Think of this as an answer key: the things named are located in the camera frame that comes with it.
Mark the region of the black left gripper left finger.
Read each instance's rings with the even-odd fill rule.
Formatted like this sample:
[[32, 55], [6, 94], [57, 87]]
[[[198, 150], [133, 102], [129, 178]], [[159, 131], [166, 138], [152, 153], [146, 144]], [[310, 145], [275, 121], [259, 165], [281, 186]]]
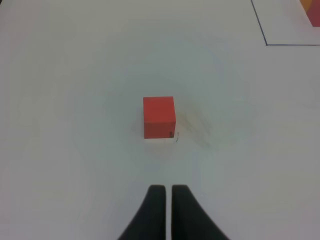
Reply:
[[166, 188], [151, 185], [120, 240], [164, 240], [166, 238]]

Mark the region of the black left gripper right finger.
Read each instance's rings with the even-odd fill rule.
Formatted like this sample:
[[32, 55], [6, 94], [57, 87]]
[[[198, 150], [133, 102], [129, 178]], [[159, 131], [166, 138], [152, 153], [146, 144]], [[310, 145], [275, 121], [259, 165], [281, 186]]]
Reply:
[[171, 197], [173, 240], [227, 240], [203, 210], [187, 185], [173, 185]]

